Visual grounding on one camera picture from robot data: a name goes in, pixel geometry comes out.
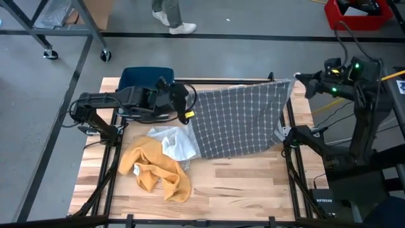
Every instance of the yellow towel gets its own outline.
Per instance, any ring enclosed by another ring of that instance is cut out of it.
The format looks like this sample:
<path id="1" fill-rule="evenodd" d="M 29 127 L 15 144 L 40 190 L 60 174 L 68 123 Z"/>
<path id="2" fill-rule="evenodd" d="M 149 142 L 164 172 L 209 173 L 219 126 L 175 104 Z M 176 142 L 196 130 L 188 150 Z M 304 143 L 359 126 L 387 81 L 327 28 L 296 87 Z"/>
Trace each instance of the yellow towel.
<path id="1" fill-rule="evenodd" d="M 190 197 L 191 184 L 180 164 L 162 153 L 162 145 L 151 137 L 141 137 L 125 150 L 118 171 L 125 175 L 139 167 L 138 185 L 151 192 L 159 177 L 165 200 L 183 203 Z"/>

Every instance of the wooden table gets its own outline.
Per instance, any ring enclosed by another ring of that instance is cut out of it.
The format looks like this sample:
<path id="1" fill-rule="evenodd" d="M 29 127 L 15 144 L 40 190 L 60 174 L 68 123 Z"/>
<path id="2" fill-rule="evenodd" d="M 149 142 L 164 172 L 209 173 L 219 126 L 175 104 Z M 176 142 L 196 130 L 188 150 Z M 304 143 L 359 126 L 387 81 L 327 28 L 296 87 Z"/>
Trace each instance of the wooden table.
<path id="1" fill-rule="evenodd" d="M 100 92 L 113 92 L 120 78 L 104 78 Z M 196 85 L 196 89 L 214 89 L 233 85 Z M 313 126 L 305 88 L 296 82 L 291 95 L 296 125 Z M 109 123 L 113 110 L 98 110 L 98 114 Z M 181 125 L 164 123 L 162 125 Z M 121 155 L 136 137 L 144 136 L 151 128 L 130 122 L 125 129 Z M 87 144 L 99 140 L 88 137 Z M 281 156 L 282 145 L 276 145 L 264 153 L 222 159 L 192 160 L 187 175 L 192 184 L 191 197 L 185 203 L 163 200 L 163 188 L 157 184 L 152 193 L 142 190 L 135 175 L 116 176 L 110 218 L 125 219 L 133 214 L 135 219 L 208 219 L 208 220 L 294 220 L 289 178 L 285 158 Z M 308 187 L 313 179 L 325 173 L 321 157 L 307 146 L 301 146 L 302 160 Z M 87 148 L 83 153 L 77 183 L 70 203 L 69 213 L 75 213 L 95 190 L 104 154 L 103 145 Z M 327 188 L 326 177 L 316 180 L 318 188 Z M 298 189 L 301 216 L 305 215 L 302 195 Z M 106 194 L 101 197 L 104 208 Z"/>

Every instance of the red container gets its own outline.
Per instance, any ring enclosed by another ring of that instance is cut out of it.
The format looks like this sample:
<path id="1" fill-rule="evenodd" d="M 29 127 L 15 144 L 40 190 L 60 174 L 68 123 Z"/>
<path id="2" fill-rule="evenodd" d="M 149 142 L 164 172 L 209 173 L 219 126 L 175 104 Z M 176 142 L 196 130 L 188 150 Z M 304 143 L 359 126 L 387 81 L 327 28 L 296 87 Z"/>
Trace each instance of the red container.
<path id="1" fill-rule="evenodd" d="M 376 2 L 380 5 L 380 16 L 343 16 L 340 13 L 336 0 L 328 0 L 328 3 L 325 5 L 325 13 L 327 14 L 330 28 L 333 30 L 336 22 L 343 21 L 351 30 L 378 30 L 387 20 L 392 18 L 392 12 L 386 0 L 376 0 Z M 343 25 L 338 24 L 337 30 L 345 30 L 345 28 Z"/>

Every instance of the gray checkered cloth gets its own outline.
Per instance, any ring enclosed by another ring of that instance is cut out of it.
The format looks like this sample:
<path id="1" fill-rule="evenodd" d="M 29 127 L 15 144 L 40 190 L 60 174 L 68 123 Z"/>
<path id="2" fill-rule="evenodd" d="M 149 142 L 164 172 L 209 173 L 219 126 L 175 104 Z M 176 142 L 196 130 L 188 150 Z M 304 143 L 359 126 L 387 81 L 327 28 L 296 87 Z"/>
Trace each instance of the gray checkered cloth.
<path id="1" fill-rule="evenodd" d="M 189 126 L 201 157 L 248 155 L 280 143 L 278 122 L 292 85 L 291 80 L 279 80 L 198 92 Z"/>

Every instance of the floor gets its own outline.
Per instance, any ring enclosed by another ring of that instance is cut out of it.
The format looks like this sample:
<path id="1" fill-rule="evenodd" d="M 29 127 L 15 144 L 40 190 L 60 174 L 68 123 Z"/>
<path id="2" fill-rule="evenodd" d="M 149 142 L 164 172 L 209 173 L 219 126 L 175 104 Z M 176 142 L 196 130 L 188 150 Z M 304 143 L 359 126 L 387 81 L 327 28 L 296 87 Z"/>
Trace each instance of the floor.
<path id="1" fill-rule="evenodd" d="M 323 5 L 309 0 L 179 0 L 186 22 L 197 23 L 198 34 L 290 35 L 332 37 Z M 38 0 L 15 1 L 32 15 Z M 109 17 L 108 32 L 167 33 L 167 28 L 150 14 L 151 1 L 116 1 Z M 398 8 L 405 15 L 405 5 Z M 12 17 L 0 8 L 0 29 L 20 30 Z M 355 32 L 359 37 L 403 37 L 397 22 L 391 20 L 378 32 Z M 27 193 L 38 159 L 56 120 L 65 91 L 82 54 L 86 37 L 48 37 L 60 59 L 42 59 L 42 48 L 24 35 L 0 36 L 0 223 L 16 220 L 22 198 Z M 327 58 L 343 56 L 335 42 L 254 41 L 240 39 L 165 39 L 106 38 L 113 53 L 109 63 L 99 59 L 101 46 L 92 42 L 80 74 L 73 99 L 82 92 L 97 92 L 103 77 L 119 77 L 126 67 L 171 67 L 176 77 L 292 78 L 295 72 L 321 70 Z M 384 59 L 388 67 L 403 66 L 403 44 L 364 43 L 373 56 Z M 347 44 L 350 56 L 360 54 Z M 310 100 L 312 110 L 331 101 L 329 95 L 316 95 Z M 342 105 L 314 115 L 315 124 Z M 324 123 L 352 113 L 348 105 Z M 381 126 L 396 125 L 393 115 Z M 325 133 L 327 142 L 351 137 L 355 119 L 348 118 Z M 60 218 L 66 215 L 85 144 L 85 135 L 77 129 L 62 129 L 49 162 L 44 180 L 35 199 L 30 220 Z M 377 135 L 375 147 L 403 143 L 398 128 Z M 396 173 L 385 171 L 386 178 Z M 375 189 L 381 196 L 378 174 L 363 177 L 363 188 Z M 357 189 L 358 179 L 350 180 Z M 354 192 L 348 183 L 335 183 L 341 193 Z"/>

